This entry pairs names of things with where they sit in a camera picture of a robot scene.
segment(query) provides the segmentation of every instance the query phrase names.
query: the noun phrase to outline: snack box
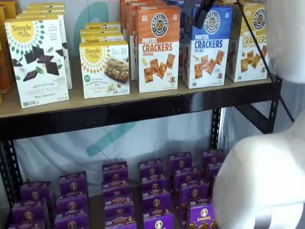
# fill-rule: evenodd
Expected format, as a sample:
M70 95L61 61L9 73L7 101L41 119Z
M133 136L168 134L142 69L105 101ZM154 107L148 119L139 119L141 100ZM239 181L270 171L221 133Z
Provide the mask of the snack box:
M217 228L212 201L210 199L191 200L188 211L188 228Z
M245 0L241 4L265 60L269 63L265 33L264 3L254 3ZM233 19L226 76L234 82L266 79L267 71L243 19L242 12L237 4L232 3L231 5L233 6Z
M173 178L174 190L178 192L183 182L190 182L192 180L199 180L199 179L200 179L200 171L196 167L177 169L175 170L174 178Z
M83 192L71 192L56 198L57 212L75 209L88 209L87 194Z
M68 100L58 17L8 19L5 28L21 107Z
M168 190L168 178L164 174L154 174L149 177L142 177L141 189L142 191L152 191L154 189Z
M111 33L85 33L81 35L81 43L93 44L100 42L119 42L124 41L123 34L120 32Z
M137 223L134 214L126 213L119 216L105 217L105 229L136 229Z
M14 223L23 223L30 220L44 220L47 229L51 229L51 223L45 199L25 200L14 204L12 208Z
M80 56L85 99L130 93L126 41L80 44Z
M86 209L78 209L57 214L54 224L56 229L88 227L88 212Z
M138 6L137 9L139 92L177 89L180 8Z
M214 4L203 27L193 25L197 10L185 15L183 81L189 89L224 85L232 7Z
M154 189L149 192L142 192L142 208L149 210L152 208L169 208L171 195L166 189Z
M173 213L169 208L157 208L143 213L144 229L173 229Z
M161 158L138 163L140 177L147 177L163 173L163 162Z
M119 22L96 22L96 23L85 24L85 29L103 29L103 28L119 28L119 31L121 31L121 25Z
M116 162L102 166L104 181L128 178L127 162Z
M64 175L59 178L59 188L62 195L70 192L88 193L86 171Z
M110 180L102 182L102 192L104 197L119 197L128 194L130 185L128 179Z
M121 215L125 213L134 215L134 204L132 194L125 194L120 197L104 198L105 201L105 216Z

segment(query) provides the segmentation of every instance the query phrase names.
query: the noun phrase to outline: cheddar pretzel crackers box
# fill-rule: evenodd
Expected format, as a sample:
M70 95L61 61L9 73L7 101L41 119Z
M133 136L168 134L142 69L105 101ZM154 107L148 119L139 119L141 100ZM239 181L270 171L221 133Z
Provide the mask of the cheddar pretzel crackers box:
M214 4L203 27L193 26L199 10L185 16L183 81L189 89L224 84L232 7Z
M242 5L250 27L268 64L264 4L245 0L242 2ZM237 4L232 4L232 6L233 18L226 76L234 82L266 79L267 72L263 60L243 19L242 12Z
M139 92L178 88L180 8L137 7Z

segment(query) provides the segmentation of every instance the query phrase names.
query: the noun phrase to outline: purple snack box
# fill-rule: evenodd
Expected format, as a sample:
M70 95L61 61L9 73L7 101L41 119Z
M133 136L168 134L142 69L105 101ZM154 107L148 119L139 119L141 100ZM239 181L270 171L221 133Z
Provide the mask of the purple snack box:
M122 180L128 178L127 162L122 161L102 166L104 181Z
M217 228L213 205L210 199L191 200L188 211L188 228Z
M180 200L182 203L187 203L193 198L207 198L209 182L202 179L192 180L181 184Z
M131 213L134 215L134 204L132 194L122 195L120 197L108 197L105 201L105 216L121 215Z
M86 171L73 173L59 178L59 188L61 195L66 195L70 192L88 193Z
M86 209L66 211L56 215L55 228L83 228L89 225L89 217Z
M166 189L155 189L142 193L142 208L144 211L152 208L169 208L171 205L171 195Z
M173 229L173 213L169 208L157 208L144 212L144 229Z
M200 171L196 167L188 167L175 170L173 186L176 192L180 191L180 186L184 182L200 179Z
M154 174L163 173L163 162L161 158L143 161L138 164L140 177L148 177Z
M155 174L149 177L142 178L142 191L151 191L154 189L168 190L168 179L164 174Z
M119 216L105 217L105 229L136 229L137 223L134 214L127 213Z
M119 197L128 194L130 190L129 180L111 180L102 182L104 197Z
M169 173L173 174L175 169L182 169L185 167L191 167L193 163L193 157L190 152L171 154L169 157Z
M56 198L56 208L58 212L75 209L88 209L87 194L83 192L71 192Z

